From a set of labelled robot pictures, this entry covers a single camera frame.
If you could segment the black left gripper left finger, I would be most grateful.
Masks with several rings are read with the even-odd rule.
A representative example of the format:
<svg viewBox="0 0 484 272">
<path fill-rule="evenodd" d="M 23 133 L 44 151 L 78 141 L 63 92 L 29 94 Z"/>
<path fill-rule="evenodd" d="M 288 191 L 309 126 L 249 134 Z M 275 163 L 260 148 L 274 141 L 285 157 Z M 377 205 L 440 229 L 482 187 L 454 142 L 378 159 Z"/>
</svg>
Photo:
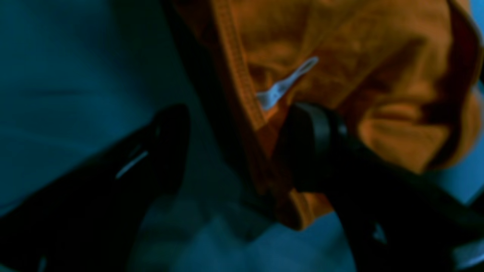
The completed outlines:
<svg viewBox="0 0 484 272">
<path fill-rule="evenodd" d="M 1 265 L 16 272 L 124 272 L 150 205 L 183 182 L 186 105 L 33 193 L 1 218 Z"/>
</svg>

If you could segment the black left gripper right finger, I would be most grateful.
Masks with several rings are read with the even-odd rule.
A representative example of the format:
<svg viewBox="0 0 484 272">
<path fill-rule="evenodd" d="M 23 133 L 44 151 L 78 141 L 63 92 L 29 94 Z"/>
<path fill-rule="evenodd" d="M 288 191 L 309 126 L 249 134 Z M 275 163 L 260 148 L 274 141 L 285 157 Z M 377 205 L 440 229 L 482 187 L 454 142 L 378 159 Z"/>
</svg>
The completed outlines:
<svg viewBox="0 0 484 272">
<path fill-rule="evenodd" d="M 292 105 L 284 127 L 295 188 L 329 199 L 358 272 L 483 271 L 481 214 L 382 160 L 322 106 Z"/>
</svg>

